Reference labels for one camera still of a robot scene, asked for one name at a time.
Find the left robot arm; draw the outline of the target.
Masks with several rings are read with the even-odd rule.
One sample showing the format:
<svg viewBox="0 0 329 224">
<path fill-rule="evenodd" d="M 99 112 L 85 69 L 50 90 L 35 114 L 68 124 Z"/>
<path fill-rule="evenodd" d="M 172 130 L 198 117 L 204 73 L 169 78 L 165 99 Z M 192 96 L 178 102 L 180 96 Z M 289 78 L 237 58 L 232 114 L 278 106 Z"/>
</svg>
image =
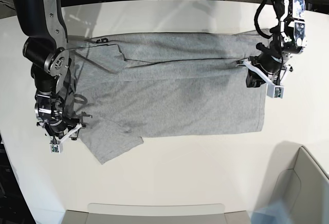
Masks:
<svg viewBox="0 0 329 224">
<path fill-rule="evenodd" d="M 276 87 L 281 85 L 281 72 L 286 70 L 286 62 L 294 54 L 301 54 L 306 47 L 305 35 L 305 0 L 271 0 L 278 24 L 265 34 L 259 26 L 259 15 L 267 0 L 263 0 L 254 15 L 254 25 L 257 33 L 269 39 L 268 46 L 258 43 L 256 49 L 259 56 L 250 57 L 247 61 L 247 87 L 259 87 L 269 81 Z"/>
</svg>

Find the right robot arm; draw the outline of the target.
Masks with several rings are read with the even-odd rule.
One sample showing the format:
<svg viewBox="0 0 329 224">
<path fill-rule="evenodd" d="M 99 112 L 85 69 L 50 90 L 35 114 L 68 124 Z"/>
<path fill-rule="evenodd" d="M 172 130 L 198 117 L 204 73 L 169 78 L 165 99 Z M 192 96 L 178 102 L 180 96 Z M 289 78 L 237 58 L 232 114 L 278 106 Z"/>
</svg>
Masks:
<svg viewBox="0 0 329 224">
<path fill-rule="evenodd" d="M 72 92 L 72 77 L 61 0 L 13 2 L 20 27 L 28 37 L 23 56 L 32 62 L 37 125 L 46 130 L 51 144 L 76 139 L 83 125 L 79 119 L 69 118 L 65 113 Z"/>
</svg>

